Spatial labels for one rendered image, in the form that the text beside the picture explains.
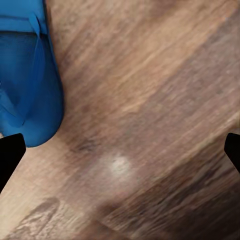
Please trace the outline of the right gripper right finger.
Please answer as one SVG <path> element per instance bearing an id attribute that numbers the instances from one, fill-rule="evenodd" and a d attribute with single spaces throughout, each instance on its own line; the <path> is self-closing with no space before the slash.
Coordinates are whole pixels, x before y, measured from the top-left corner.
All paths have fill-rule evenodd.
<path id="1" fill-rule="evenodd" d="M 229 133 L 227 135 L 224 151 L 240 173 L 240 135 Z"/>

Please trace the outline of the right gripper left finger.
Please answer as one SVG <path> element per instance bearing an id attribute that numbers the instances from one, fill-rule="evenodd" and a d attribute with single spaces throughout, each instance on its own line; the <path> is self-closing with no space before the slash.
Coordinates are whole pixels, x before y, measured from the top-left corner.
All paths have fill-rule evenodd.
<path id="1" fill-rule="evenodd" d="M 26 153 L 22 133 L 0 138 L 0 193 Z"/>

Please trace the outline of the sandal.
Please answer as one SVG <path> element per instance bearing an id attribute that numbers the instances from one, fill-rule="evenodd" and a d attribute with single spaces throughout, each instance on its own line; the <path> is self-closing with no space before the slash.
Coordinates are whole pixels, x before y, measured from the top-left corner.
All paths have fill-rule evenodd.
<path id="1" fill-rule="evenodd" d="M 65 115 L 46 0 L 0 0 L 0 133 L 49 141 Z"/>

